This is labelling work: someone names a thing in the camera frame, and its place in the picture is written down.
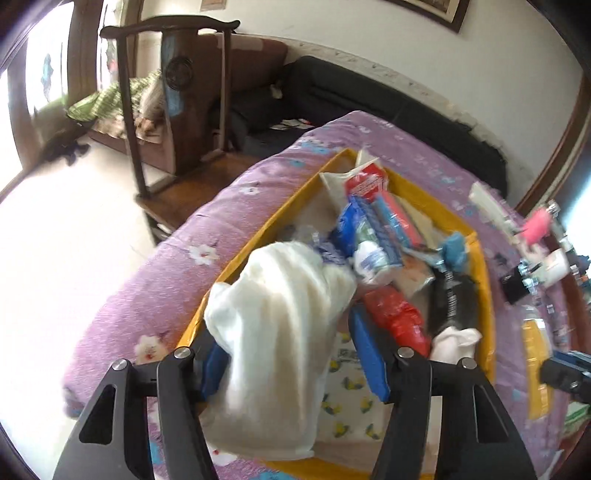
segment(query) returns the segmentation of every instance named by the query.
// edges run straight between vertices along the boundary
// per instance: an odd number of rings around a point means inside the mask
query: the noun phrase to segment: yellow box
[[[218,282],[232,283],[242,271],[250,253],[260,247],[275,241],[282,228],[293,222],[307,202],[324,188],[320,173],[348,171],[355,165],[357,153],[345,149],[333,157],[324,165],[304,186],[295,192],[263,225],[263,227],[240,250],[238,255],[231,260],[220,273]],[[389,179],[389,190],[399,197],[407,199],[412,206],[422,211],[433,220],[433,225],[445,233],[460,232],[466,238],[470,258],[470,276],[478,286],[478,298],[480,305],[479,330],[482,340],[476,352],[476,360],[485,372],[491,384],[495,380],[495,316],[492,305],[491,289],[489,285],[488,270],[482,248],[476,232],[455,213],[448,210],[441,202],[417,187],[412,182],[404,179],[397,173],[386,169]],[[191,323],[183,333],[178,345],[191,344],[195,334],[204,327],[203,313],[207,305],[208,294],[197,309]],[[272,468],[306,480],[350,479],[362,480],[368,477],[367,473],[332,465],[319,459],[299,460],[296,462],[267,462]]]

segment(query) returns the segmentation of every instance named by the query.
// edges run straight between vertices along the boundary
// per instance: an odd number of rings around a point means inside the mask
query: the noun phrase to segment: tiled floor
[[[41,480],[73,425],[60,384],[76,341],[154,249],[131,163],[90,143],[73,167],[43,166],[0,204],[0,421]]]

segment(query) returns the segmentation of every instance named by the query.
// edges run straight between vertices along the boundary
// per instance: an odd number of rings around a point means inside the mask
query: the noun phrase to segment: red plastic bag
[[[396,288],[387,285],[366,293],[363,303],[374,322],[390,332],[399,346],[409,346],[425,358],[431,340],[423,332],[423,318]]]

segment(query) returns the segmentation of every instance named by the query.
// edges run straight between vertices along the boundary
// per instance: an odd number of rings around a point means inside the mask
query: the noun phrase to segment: purple bedspread
[[[487,257],[496,314],[495,387],[537,472],[544,472],[557,450],[567,396],[555,392],[551,413],[538,420],[528,419],[522,314],[519,307],[504,302],[497,280],[518,262],[517,252],[468,201],[476,180],[473,175],[408,133],[363,112],[352,112],[310,131],[287,150],[253,166],[157,248],[109,298],[78,343],[64,379],[69,413],[80,413],[113,360],[146,363],[173,349],[204,293],[264,222],[338,151],[363,146],[385,166],[437,197],[478,233]],[[494,260],[496,254],[508,260],[508,267]],[[566,335],[562,290],[553,287],[547,293],[557,312],[554,319],[546,319],[549,331],[555,332],[555,343],[567,346],[568,339],[560,336]],[[149,417],[155,471],[165,476],[153,408]],[[286,478],[255,462],[236,460],[222,466],[226,462],[216,462],[220,479]]]

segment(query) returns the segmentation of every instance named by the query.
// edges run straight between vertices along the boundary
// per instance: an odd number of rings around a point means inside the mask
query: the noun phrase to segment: sofa cushion
[[[306,130],[289,128],[287,130],[268,129],[250,134],[244,138],[242,152],[256,158],[269,158],[290,147],[305,133]]]
[[[283,92],[297,116],[314,125],[324,125],[354,110],[392,119],[410,100],[357,72],[309,56],[293,64]]]
[[[273,98],[271,88],[261,88],[232,95],[232,112],[240,115],[249,130],[259,132],[271,125],[280,124],[282,120],[296,118],[288,102]]]
[[[406,105],[393,123],[507,196],[505,159],[498,150],[474,137],[470,126],[419,102]]]

